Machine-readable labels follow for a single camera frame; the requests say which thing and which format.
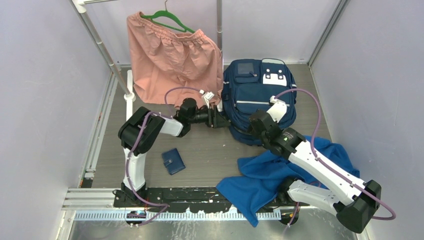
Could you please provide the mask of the navy blue backpack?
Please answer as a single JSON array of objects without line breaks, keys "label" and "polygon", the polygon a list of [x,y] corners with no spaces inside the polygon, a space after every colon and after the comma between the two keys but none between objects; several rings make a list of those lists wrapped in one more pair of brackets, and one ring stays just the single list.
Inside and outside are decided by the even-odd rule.
[{"label": "navy blue backpack", "polygon": [[223,72],[221,101],[233,138],[249,146],[261,145],[260,139],[248,131],[249,117],[257,110],[267,111],[271,107],[272,96],[277,96],[287,106],[278,126],[290,127],[297,118],[295,88],[294,76],[283,60],[263,58],[232,61]]}]

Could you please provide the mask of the small blue wallet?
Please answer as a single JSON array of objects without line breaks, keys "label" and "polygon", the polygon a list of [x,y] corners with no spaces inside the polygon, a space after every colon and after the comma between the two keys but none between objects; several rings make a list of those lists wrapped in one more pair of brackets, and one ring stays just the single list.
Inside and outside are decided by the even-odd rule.
[{"label": "small blue wallet", "polygon": [[171,176],[186,168],[183,159],[176,148],[163,152],[161,156],[163,159],[163,165]]}]

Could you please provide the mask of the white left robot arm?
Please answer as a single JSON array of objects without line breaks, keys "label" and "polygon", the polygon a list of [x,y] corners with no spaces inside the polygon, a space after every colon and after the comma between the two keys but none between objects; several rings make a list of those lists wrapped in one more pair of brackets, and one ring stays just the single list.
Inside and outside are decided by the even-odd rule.
[{"label": "white left robot arm", "polygon": [[118,131],[118,138],[126,155],[125,177],[118,197],[125,197],[133,206],[141,206],[146,200],[145,161],[159,134],[177,138],[184,137],[192,124],[205,124],[209,128],[226,128],[230,122],[217,107],[209,105],[212,92],[202,96],[204,105],[197,106],[193,98],[185,98],[173,116],[164,116],[146,107],[133,113]]}]

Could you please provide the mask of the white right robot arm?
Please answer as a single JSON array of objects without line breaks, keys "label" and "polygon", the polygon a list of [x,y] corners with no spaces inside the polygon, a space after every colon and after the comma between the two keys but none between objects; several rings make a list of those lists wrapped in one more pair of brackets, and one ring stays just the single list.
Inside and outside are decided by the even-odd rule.
[{"label": "white right robot arm", "polygon": [[348,230],[362,233],[380,207],[381,185],[348,173],[317,151],[295,129],[280,128],[277,121],[286,112],[286,104],[275,100],[267,111],[258,109],[248,118],[248,129],[261,140],[265,149],[301,167],[325,188],[288,177],[279,186],[279,202],[286,206],[301,202],[317,207],[334,215]]}]

